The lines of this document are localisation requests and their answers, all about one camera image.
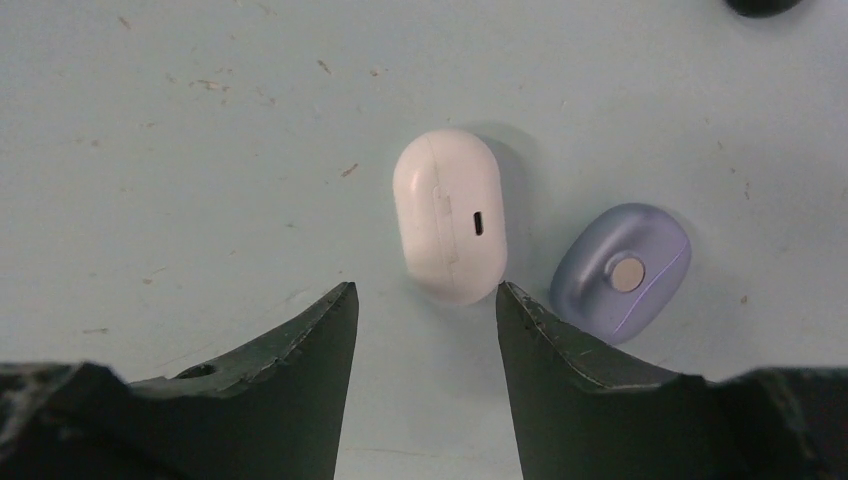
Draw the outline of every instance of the purple object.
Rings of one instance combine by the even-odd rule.
[[[564,321],[616,345],[635,337],[686,276],[692,247],[659,208],[613,207],[592,222],[560,262],[551,306]]]

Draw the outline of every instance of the purple seam line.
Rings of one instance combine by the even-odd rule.
[[[634,308],[636,308],[636,306],[637,306],[637,305],[639,305],[639,302],[642,300],[642,297],[644,297],[644,296],[645,296],[645,294],[646,294],[646,293],[648,293],[648,290],[650,290],[650,289],[651,289],[651,286],[652,286],[653,284],[655,284],[655,283],[657,282],[657,280],[659,280],[659,279],[660,279],[660,277],[662,277],[662,275],[663,275],[663,274],[664,274],[664,273],[665,273],[665,272],[666,272],[669,268],[671,268],[671,266],[672,266],[672,265],[674,265],[674,262],[676,262],[676,261],[677,261],[677,259],[678,259],[678,258],[680,258],[680,256],[681,256],[681,255],[683,255],[683,252],[686,250],[686,247],[688,247],[688,246],[689,246],[689,240],[686,240],[686,244],[685,244],[685,245],[683,245],[683,248],[681,248],[681,249],[680,249],[680,251],[679,251],[679,252],[677,252],[677,255],[675,255],[675,256],[674,256],[674,258],[673,258],[673,259],[671,259],[671,262],[669,262],[669,263],[668,263],[668,265],[666,265],[666,266],[665,266],[665,268],[663,268],[662,270],[660,270],[660,273],[658,273],[658,274],[657,274],[657,276],[656,276],[656,277],[654,277],[654,278],[651,280],[651,282],[650,282],[650,283],[648,283],[648,286],[647,286],[647,287],[645,287],[645,289],[644,289],[644,290],[642,290],[642,293],[640,293],[640,294],[639,294],[639,296],[638,296],[638,297],[636,297],[636,301],[635,301],[635,302],[633,302],[633,305],[630,307],[630,310],[628,310],[628,311],[627,311],[627,315],[625,315],[625,316],[624,316],[624,318],[621,320],[621,323],[619,323],[619,324],[618,324],[618,326],[617,326],[617,327],[615,327],[615,330],[612,332],[612,334],[613,334],[613,335],[615,335],[616,333],[618,333],[618,331],[619,331],[619,330],[621,330],[621,327],[623,327],[623,326],[624,326],[624,322],[626,322],[626,321],[627,321],[627,319],[628,319],[628,318],[630,318],[630,314],[631,314],[631,313],[633,313],[633,309],[634,309]]]

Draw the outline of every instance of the screw hole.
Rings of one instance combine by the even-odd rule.
[[[176,376],[176,378],[185,379],[185,378],[197,378],[197,377],[205,377],[207,375],[212,375],[217,372],[218,368],[215,365],[210,365],[208,363],[204,363],[202,365],[196,365],[194,367],[189,368],[183,373]]]
[[[474,231],[477,232],[478,237],[483,235],[483,214],[481,212],[474,214]]]

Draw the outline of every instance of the round button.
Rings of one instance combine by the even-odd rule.
[[[645,279],[645,266],[635,258],[625,258],[615,264],[610,275],[612,288],[621,293],[632,292],[639,288]]]

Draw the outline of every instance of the black slot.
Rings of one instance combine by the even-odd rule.
[[[483,235],[483,214],[481,212],[474,214],[474,231],[477,232],[478,237]]]

